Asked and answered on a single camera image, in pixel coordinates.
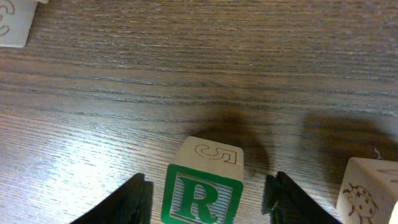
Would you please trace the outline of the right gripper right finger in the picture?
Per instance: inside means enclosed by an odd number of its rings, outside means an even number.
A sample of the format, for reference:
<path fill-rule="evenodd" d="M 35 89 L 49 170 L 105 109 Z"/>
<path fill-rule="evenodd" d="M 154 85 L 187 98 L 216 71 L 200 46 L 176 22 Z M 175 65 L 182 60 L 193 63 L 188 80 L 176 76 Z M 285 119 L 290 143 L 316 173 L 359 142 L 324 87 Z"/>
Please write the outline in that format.
<path fill-rule="evenodd" d="M 271 224 L 341 224 L 282 171 L 266 176 L 261 213 Z"/>

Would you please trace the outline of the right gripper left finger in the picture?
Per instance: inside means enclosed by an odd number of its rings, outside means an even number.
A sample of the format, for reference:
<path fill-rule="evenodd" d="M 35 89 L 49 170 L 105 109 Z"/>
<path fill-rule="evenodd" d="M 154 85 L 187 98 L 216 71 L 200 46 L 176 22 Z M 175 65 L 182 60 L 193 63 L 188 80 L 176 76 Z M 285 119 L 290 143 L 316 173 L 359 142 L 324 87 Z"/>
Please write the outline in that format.
<path fill-rule="evenodd" d="M 148 224 L 154 183 L 136 173 L 97 206 L 71 224 Z"/>

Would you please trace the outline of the green R block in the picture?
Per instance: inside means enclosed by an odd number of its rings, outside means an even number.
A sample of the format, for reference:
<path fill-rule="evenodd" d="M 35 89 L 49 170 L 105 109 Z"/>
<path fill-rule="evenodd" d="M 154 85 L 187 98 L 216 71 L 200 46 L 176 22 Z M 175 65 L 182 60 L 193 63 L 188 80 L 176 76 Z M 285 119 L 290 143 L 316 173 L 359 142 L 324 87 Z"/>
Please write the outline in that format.
<path fill-rule="evenodd" d="M 164 223 L 234 223 L 244 183 L 240 147 L 189 136 L 168 165 Z"/>

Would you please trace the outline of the yellow S block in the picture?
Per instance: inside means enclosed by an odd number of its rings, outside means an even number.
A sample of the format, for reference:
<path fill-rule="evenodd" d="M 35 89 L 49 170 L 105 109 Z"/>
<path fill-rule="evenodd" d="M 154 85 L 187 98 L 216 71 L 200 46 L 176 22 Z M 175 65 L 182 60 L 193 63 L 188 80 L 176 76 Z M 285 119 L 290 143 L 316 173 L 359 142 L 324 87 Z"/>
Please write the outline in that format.
<path fill-rule="evenodd" d="M 352 157 L 336 210 L 347 224 L 397 224 L 397 162 Z"/>

